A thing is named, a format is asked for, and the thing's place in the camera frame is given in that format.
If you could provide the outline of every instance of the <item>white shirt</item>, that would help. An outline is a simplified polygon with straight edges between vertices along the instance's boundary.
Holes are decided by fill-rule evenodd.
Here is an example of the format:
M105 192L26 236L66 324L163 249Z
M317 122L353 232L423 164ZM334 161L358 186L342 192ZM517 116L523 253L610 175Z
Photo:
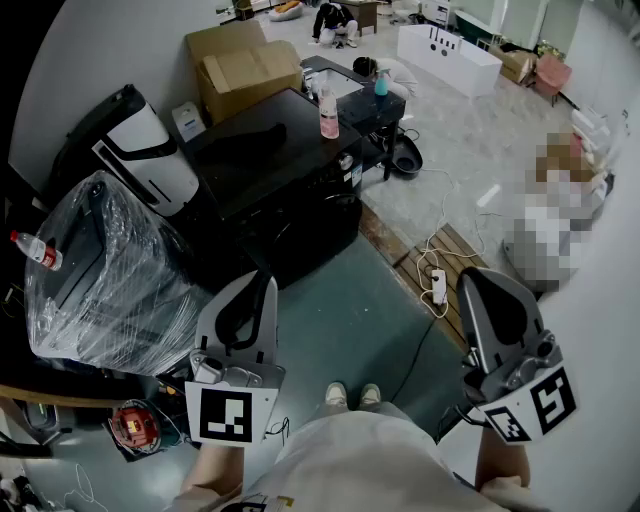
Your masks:
M170 512L221 511L229 503L283 512L541 511L519 477L497 479L483 494L461 484L433 439L413 423L364 411L322 418L287 441L273 468L241 496L192 488Z
M418 93L418 81L413 73L409 71L407 66L394 59L375 59L378 70L388 69L389 77L392 82L405 86L409 89L411 96L415 96Z

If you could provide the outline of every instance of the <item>electrical cable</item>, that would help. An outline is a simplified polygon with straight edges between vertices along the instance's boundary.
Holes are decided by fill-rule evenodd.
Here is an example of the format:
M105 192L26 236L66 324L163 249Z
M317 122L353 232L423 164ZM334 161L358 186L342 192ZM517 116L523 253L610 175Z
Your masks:
M82 470L87 482L89 483L89 493L86 493L82 488L82 482L80 481L80 470ZM65 495L62 498L62 503L60 503L59 501L55 501L53 502L55 505L58 505L61 509L65 509L65 510L70 509L70 507L67 505L67 497L73 494L77 494L78 496L80 496L82 500L86 501L87 503L98 505L105 512L109 512L109 509L107 507L105 507L102 503L100 503L98 500L95 499L95 496L93 494L93 485L91 485L91 479L89 478L89 475L87 474L85 469L80 464L76 464L76 480L78 481L78 489L72 489L71 491L65 493ZM49 504L52 503L47 499L47 497L44 494L42 494L42 497L47 503Z
M279 424L281 424L280 428L274 432L273 429ZM267 436L277 436L278 434L282 434L282 446L284 446L284 442L289 438L289 418L287 416L282 421L276 421L271 425L271 428L264 433L264 437L266 439Z
M451 177L451 174L449 174L449 172L445 171L444 169L424 169L423 168L423 169L421 169L421 171L442 172L442 173L447 175L447 177L449 178L449 182L451 183L451 189L442 198L442 205L441 205L442 214L441 214L440 218L438 219L438 222L436 223L436 229L431 234L431 236L429 238L427 238L427 243L425 245L425 248L422 251L422 254L420 254L420 257L416 261L416 272L418 274L418 281L419 281L419 284L420 284L420 288L422 288L422 290L423 290L422 294L420 295L420 302L422 302L425 306L427 306L429 311L431 311L431 313L433 314L433 316L436 317L436 319L440 319L440 318L444 318L446 316L447 312L449 311L449 302L447 301L447 304L446 304L444 312L439 315L424 300L424 296L426 294L428 294L428 293L432 293L432 290L428 289L424 285L424 283L422 282L422 274L423 273L420 271L420 262L423 259L426 258L427 254L433 254L433 256L435 258L435 261L436 261L436 268L440 268L440 264L438 262L438 253L440 253L440 254L450 254L452 256L457 256L459 258L473 258L474 256L482 256L486 251L486 245L484 243L482 235L480 235L480 228L478 227L478 217L479 216L483 216L483 215L496 215L498 217L502 217L502 215L499 214L499 213L493 213L493 212L478 213L476 211L476 215L474 217L474 223L475 223L475 226L476 226L476 234L478 236L478 239L480 240L480 243L482 244L482 250L480 252L476 251L473 254L459 254L457 252L446 251L446 250L440 249L438 247L434 247L433 249L430 249L429 246L431 245L431 239L434 236L436 236L436 234L440 230L441 226L444 225L445 219L447 218L447 212L445 210L445 203L447 201L447 197L449 197L449 194L451 194L451 192L453 192L455 190L456 186L455 186L455 183L453 181L453 178Z
M429 335L429 332L431 331L431 329L433 328L434 325L435 325L435 321L431 322L431 325L429 327L427 327L427 330L425 331L424 336L422 336L422 339L420 340L420 343L418 343L418 348L416 348L416 352L415 352L415 354L413 356L413 361L411 361L411 365L409 366L409 370L407 371L407 373L405 374L404 378L402 379L402 382L400 383L400 386L398 387L396 392L393 394L393 397L390 400L391 403L393 403L395 401L395 399L400 394L400 391L402 391L402 388L404 388L404 385L409 380L409 376L413 372L413 368L415 367L416 362L418 361L418 356L420 355L420 350L422 349L422 345L424 344L424 341L427 339L427 336Z

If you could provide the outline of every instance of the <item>pink bottle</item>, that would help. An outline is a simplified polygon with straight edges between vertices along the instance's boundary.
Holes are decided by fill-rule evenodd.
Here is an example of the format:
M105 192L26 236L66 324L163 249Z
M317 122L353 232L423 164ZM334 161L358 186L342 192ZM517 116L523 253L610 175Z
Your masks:
M327 139L337 139L340 135L338 125L338 104L328 83L322 84L318 97L320 110L320 133Z

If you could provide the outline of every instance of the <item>shoe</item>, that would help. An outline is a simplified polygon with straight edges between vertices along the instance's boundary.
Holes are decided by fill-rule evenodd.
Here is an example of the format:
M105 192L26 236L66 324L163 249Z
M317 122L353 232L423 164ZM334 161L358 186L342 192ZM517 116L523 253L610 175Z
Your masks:
M347 390L340 382L332 382L327 388L324 396L324 403L327 405L347 406Z
M365 405L379 404L382 401L380 388L375 384L367 384L360 393L360 407Z

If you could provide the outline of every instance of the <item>chair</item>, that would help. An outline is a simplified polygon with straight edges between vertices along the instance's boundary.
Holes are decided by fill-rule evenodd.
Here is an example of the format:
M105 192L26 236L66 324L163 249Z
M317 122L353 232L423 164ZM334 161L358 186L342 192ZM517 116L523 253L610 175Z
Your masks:
M551 106L558 101L558 93L571 76L571 68L560 62L553 55L545 53L536 67L536 78L533 85L536 90L546 96L551 96Z

